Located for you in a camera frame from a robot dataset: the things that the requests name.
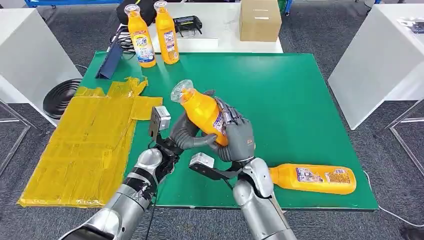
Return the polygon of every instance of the white table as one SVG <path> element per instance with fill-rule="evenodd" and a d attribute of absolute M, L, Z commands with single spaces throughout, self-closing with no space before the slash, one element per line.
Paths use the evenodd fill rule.
<path fill-rule="evenodd" d="M 384 101 L 424 97 L 424 34 L 401 17 L 424 17 L 424 4 L 374 5 L 328 79 L 352 130 Z"/>
<path fill-rule="evenodd" d="M 43 112 L 45 95 L 57 84 L 81 78 L 35 8 L 0 9 L 0 99 L 29 103 Z"/>
<path fill-rule="evenodd" d="M 169 2 L 167 9 L 172 18 L 197 16 L 202 22 L 201 31 L 193 37 L 182 38 L 177 33 L 181 53 L 282 53 L 280 40 L 275 42 L 240 41 L 239 2 L 195 3 Z M 148 27 L 153 48 L 161 52 L 156 25 Z"/>

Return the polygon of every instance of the carpet floor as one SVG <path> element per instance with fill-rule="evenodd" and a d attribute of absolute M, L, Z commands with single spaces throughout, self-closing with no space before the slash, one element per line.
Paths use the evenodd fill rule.
<path fill-rule="evenodd" d="M 47 18 L 49 28 L 72 61 L 87 66 L 95 50 L 108 47 L 109 37 L 119 25 L 115 7 L 113 4 L 58 6 L 54 11 L 39 7 L 39 12 Z M 353 0 L 296 1 L 290 16 L 282 19 L 279 36 L 283 50 L 313 53 L 327 79 L 365 19 L 366 10 L 362 2 Z M 381 138 L 374 136 L 412 104 L 385 102 L 354 131 L 347 128 L 344 119 L 343 123 L 363 169 L 370 175 L 379 204 L 420 224 L 424 223 L 424 178 L 389 131 Z M 28 104 L 11 106 L 46 134 L 37 135 L 30 130 L 0 178 L 0 240 L 57 239 L 83 223 L 96 209 L 16 205 L 54 128 Z M 0 117 L 6 115 L 0 111 Z M 20 123 L 0 124 L 0 158 L 6 156 L 22 127 Z M 397 129 L 424 161 L 424 125 L 405 123 Z M 140 222 L 133 239 L 144 239 L 149 213 Z M 406 227 L 383 211 L 290 211 L 285 215 L 299 240 L 402 240 L 402 230 Z M 239 210 L 158 208 L 149 233 L 149 239 L 157 240 L 251 238 Z"/>

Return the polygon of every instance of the green table mat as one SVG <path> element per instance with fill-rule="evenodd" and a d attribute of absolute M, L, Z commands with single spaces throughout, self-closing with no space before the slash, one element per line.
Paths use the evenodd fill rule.
<path fill-rule="evenodd" d="M 312 54 L 291 53 L 181 53 L 180 61 L 164 64 L 157 54 L 157 65 L 141 69 L 135 57 L 124 55 L 112 77 L 96 79 L 106 56 L 97 52 L 81 86 L 102 87 L 107 93 L 112 81 L 128 76 L 148 77 L 143 96 L 163 97 L 171 126 L 183 107 L 170 100 L 172 88 L 190 79 L 202 92 L 216 95 L 236 107 L 253 124 L 255 155 L 275 167 L 283 163 L 344 166 L 353 170 L 357 186 L 348 195 L 296 191 L 274 187 L 283 209 L 376 210 L 378 204 L 368 185 L 358 158 L 342 125 Z M 149 121 L 138 121 L 125 175 L 144 151 Z M 169 131 L 162 133 L 168 136 Z M 192 155 L 204 152 L 216 159 L 215 167 L 226 169 L 207 147 L 186 150 L 159 187 L 158 206 L 232 208 L 236 203 L 224 181 L 213 181 L 188 168 Z"/>

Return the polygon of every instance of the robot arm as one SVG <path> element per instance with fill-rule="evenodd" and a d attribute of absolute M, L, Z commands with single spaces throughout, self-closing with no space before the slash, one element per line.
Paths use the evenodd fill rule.
<path fill-rule="evenodd" d="M 161 147 L 141 153 L 109 202 L 89 220 L 62 236 L 61 240 L 129 240 L 149 207 L 158 184 L 165 177 L 168 156 Z"/>
<path fill-rule="evenodd" d="M 254 158 L 243 168 L 232 189 L 255 240 L 297 240 L 274 195 L 268 166 Z"/>
<path fill-rule="evenodd" d="M 174 140 L 169 137 L 162 139 L 159 133 L 169 127 L 170 120 L 171 116 L 164 106 L 153 108 L 148 133 L 156 145 L 140 154 L 137 163 L 109 202 L 86 222 L 63 235 L 61 240 L 131 239 L 158 185 L 167 174 L 172 173 L 183 152 Z M 176 125 L 184 121 L 181 118 Z M 192 136 L 199 130 L 190 125 L 184 128 L 186 134 Z"/>

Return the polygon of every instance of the plastic bottle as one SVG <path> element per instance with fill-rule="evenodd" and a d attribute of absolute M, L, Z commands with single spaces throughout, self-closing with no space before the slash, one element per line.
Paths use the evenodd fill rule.
<path fill-rule="evenodd" d="M 357 187 L 354 173 L 343 166 L 285 163 L 269 168 L 269 173 L 283 189 L 346 195 Z"/>
<path fill-rule="evenodd" d="M 162 59 L 166 64 L 174 64 L 180 60 L 178 53 L 177 34 L 175 33 L 174 20 L 168 13 L 165 6 L 166 1 L 157 1 L 154 3 L 156 9 L 156 30 L 159 39 L 160 52 Z"/>
<path fill-rule="evenodd" d="M 153 67 L 156 65 L 155 51 L 147 24 L 140 16 L 140 7 L 137 4 L 129 4 L 124 11 L 128 15 L 128 31 L 138 63 L 143 68 Z"/>
<path fill-rule="evenodd" d="M 171 92 L 171 100 L 180 103 L 187 112 L 188 119 L 206 134 L 216 134 L 216 142 L 227 146 L 223 133 L 224 119 L 217 102 L 212 97 L 198 92 L 191 80 L 180 81 Z"/>

